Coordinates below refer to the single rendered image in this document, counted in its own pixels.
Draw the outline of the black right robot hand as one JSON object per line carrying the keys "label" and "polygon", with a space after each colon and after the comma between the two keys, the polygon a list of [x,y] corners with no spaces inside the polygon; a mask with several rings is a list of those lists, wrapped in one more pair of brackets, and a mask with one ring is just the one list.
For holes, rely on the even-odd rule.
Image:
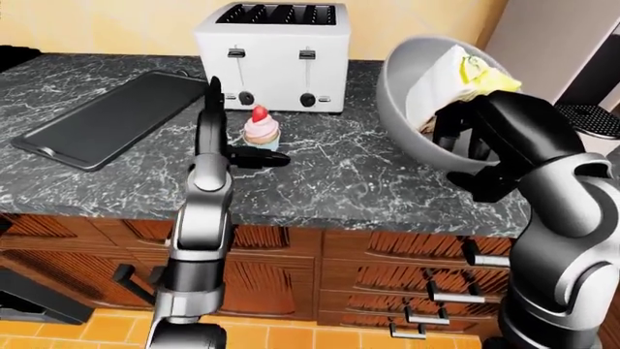
{"label": "black right robot hand", "polygon": [[448,174],[476,203],[496,203],[531,171],[585,151],[562,113],[541,98],[517,92],[496,91],[438,110],[432,142],[451,151],[466,130],[471,132],[469,156],[480,160],[495,153],[499,159],[477,174]]}

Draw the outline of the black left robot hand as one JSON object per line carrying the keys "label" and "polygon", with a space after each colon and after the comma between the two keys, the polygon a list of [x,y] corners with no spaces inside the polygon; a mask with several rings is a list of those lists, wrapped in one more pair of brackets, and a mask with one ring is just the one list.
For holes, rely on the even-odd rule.
{"label": "black left robot hand", "polygon": [[284,153],[228,144],[225,98],[217,77],[206,83],[203,98],[195,135],[195,156],[213,153],[242,169],[283,168],[291,163],[291,158]]}

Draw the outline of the white cake slice with lemon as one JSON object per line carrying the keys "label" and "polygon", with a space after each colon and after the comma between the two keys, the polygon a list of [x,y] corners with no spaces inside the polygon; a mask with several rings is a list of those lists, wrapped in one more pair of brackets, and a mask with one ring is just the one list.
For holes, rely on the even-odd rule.
{"label": "white cake slice with lemon", "polygon": [[462,46],[452,46],[411,87],[407,121],[421,133],[434,129],[436,112],[454,102],[468,102],[495,91],[516,92],[521,82],[493,68]]}

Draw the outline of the grey bowl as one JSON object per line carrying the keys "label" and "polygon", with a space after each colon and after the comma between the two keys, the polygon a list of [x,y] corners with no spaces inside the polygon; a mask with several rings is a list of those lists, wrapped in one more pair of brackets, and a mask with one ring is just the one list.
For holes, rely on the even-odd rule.
{"label": "grey bowl", "polygon": [[474,174],[497,165],[498,156],[470,158],[471,130],[461,132],[453,147],[435,144],[436,112],[496,90],[518,92],[521,86],[474,46],[450,37],[416,36],[400,43],[384,61],[376,100],[387,134],[404,153],[441,170]]}

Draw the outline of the pink cupcake with strawberry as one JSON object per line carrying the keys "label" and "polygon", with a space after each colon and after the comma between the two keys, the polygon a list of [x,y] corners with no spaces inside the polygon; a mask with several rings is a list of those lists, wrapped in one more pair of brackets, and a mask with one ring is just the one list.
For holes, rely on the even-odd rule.
{"label": "pink cupcake with strawberry", "polygon": [[243,140],[258,149],[276,151],[281,136],[280,124],[262,106],[252,110],[251,117],[244,124]]}

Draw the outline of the black rectangular tray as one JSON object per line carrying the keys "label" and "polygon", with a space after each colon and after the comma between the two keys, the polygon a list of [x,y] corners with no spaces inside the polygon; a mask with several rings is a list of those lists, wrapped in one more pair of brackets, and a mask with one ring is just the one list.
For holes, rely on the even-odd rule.
{"label": "black rectangular tray", "polygon": [[151,71],[11,140],[21,150],[99,171],[199,100],[206,80]]}

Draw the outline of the black perforated round stool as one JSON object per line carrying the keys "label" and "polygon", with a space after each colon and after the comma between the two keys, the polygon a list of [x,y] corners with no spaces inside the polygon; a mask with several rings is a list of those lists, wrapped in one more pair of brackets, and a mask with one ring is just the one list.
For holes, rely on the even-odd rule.
{"label": "black perforated round stool", "polygon": [[620,117],[596,105],[555,106],[579,133],[599,139],[620,140]]}

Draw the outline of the white four-slot toaster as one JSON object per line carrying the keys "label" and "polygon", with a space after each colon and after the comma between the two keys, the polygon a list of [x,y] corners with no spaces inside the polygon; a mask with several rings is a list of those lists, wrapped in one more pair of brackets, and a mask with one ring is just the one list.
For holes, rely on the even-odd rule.
{"label": "white four-slot toaster", "polygon": [[351,24],[341,3],[231,2],[194,36],[228,110],[344,109]]}

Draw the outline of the wooden base cabinet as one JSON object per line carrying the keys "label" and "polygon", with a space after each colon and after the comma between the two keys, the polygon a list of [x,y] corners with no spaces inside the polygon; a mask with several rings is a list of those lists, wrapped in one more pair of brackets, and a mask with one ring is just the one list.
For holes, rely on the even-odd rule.
{"label": "wooden base cabinet", "polygon": [[[120,264],[146,279],[168,259],[166,220],[121,220],[0,213],[0,267],[40,281],[64,296],[95,307],[148,309],[112,280]],[[500,298],[508,271],[472,267],[461,252],[462,237],[397,232],[238,226],[224,280],[228,316],[314,320],[321,325],[413,328],[404,307],[436,316],[443,307],[449,325],[426,325],[433,333],[496,335]],[[498,255],[508,238],[471,238],[483,254]],[[436,303],[428,298],[424,270],[443,291],[466,290],[467,271],[486,302]]]}

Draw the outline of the black appliance corner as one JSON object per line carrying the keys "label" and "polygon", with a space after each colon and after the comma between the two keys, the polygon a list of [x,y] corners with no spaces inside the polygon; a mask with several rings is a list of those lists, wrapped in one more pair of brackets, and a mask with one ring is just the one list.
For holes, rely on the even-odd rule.
{"label": "black appliance corner", "polygon": [[0,73],[42,55],[36,48],[0,46]]}

